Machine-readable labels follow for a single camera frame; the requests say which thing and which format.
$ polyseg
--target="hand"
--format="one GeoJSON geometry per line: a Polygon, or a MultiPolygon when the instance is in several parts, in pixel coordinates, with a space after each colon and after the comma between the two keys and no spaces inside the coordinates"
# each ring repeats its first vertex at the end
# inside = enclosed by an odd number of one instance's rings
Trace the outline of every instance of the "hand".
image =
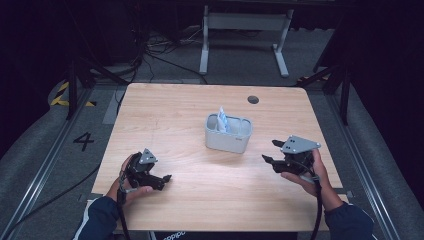
{"type": "MultiPolygon", "coordinates": [[[[339,195],[334,191],[333,187],[330,184],[330,180],[328,179],[327,169],[324,166],[324,163],[321,160],[321,154],[318,149],[312,150],[312,156],[314,157],[314,164],[312,165],[315,174],[317,174],[320,178],[321,184],[321,197],[322,197],[322,205],[324,206],[326,211],[330,211],[337,207],[340,207],[343,204],[343,201],[340,199],[339,195]]],[[[291,182],[297,183],[309,194],[316,197],[316,189],[315,184],[310,183],[306,180],[300,178],[300,176],[282,172],[281,176],[291,182]]],[[[306,177],[311,177],[309,173],[305,174],[306,177]]]]}
{"type": "MultiPolygon", "coordinates": [[[[127,167],[128,162],[130,161],[132,157],[132,154],[122,163],[121,171],[125,171],[125,168],[127,167]]],[[[124,188],[130,189],[132,188],[130,183],[128,182],[128,179],[125,179],[124,181],[124,188]]],[[[117,201],[117,192],[119,189],[119,177],[113,182],[112,186],[110,187],[109,191],[107,192],[106,196],[112,198],[115,202],[117,201]]],[[[146,193],[152,192],[153,188],[150,186],[144,186],[137,188],[136,191],[127,193],[126,201],[124,206],[128,206],[131,204],[132,201],[135,199],[145,195],[146,193]]]]}
{"type": "MultiPolygon", "coordinates": [[[[325,168],[324,163],[321,160],[321,154],[319,153],[318,149],[312,150],[312,156],[314,157],[314,164],[312,168],[315,171],[315,174],[320,177],[321,187],[331,187],[330,181],[328,180],[327,169],[325,168]]],[[[289,172],[282,172],[281,176],[291,182],[299,184],[307,193],[316,197],[315,184],[310,183],[302,179],[300,176],[289,172]]],[[[305,177],[311,178],[311,175],[309,173],[306,173],[305,177]]]]}

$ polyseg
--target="gray container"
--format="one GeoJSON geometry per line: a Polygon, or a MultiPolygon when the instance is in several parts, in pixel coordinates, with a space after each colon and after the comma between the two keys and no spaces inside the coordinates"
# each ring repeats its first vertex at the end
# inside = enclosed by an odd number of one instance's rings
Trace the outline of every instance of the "gray container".
{"type": "Polygon", "coordinates": [[[220,132],[217,130],[217,117],[218,114],[213,113],[206,118],[206,147],[234,153],[244,153],[250,135],[252,135],[252,123],[250,120],[227,115],[231,132],[220,132]]]}

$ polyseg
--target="wooden table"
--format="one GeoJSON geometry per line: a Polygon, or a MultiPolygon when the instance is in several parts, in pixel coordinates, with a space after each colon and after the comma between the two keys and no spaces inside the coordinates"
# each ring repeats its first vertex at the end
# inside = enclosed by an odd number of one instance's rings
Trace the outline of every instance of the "wooden table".
{"type": "MultiPolygon", "coordinates": [[[[342,188],[308,96],[300,88],[131,84],[92,192],[105,194],[122,162],[148,148],[159,160],[155,176],[172,174],[126,209],[130,230],[311,231],[316,199],[274,173],[261,154],[282,159],[271,140],[296,135],[321,143],[334,188],[342,188]],[[258,104],[247,98],[256,96],[258,104]],[[205,146],[205,120],[223,106],[251,120],[243,154],[205,146]]],[[[321,221],[321,230],[327,229],[321,221]]]]}

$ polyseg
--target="white stand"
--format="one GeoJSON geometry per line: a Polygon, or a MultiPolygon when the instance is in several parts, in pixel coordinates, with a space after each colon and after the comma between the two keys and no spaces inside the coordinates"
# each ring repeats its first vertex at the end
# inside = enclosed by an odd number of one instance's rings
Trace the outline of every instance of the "white stand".
{"type": "Polygon", "coordinates": [[[203,14],[203,46],[199,73],[205,75],[208,72],[209,29],[268,30],[281,32],[280,42],[273,44],[273,50],[281,76],[288,77],[289,73],[281,51],[286,40],[292,15],[293,10],[289,10],[287,14],[274,15],[209,13],[208,6],[205,6],[203,14]]]}

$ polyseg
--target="blue sleeve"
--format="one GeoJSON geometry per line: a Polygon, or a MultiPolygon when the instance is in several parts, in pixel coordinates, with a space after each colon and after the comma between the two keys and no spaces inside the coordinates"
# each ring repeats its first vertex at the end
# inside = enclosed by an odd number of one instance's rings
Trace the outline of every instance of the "blue sleeve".
{"type": "Polygon", "coordinates": [[[361,208],[343,202],[343,205],[325,212],[325,222],[330,229],[331,240],[374,239],[374,221],[361,208]]]}
{"type": "Polygon", "coordinates": [[[73,240],[106,240],[113,236],[119,219],[116,202],[101,197],[87,204],[82,223],[73,240]]]}

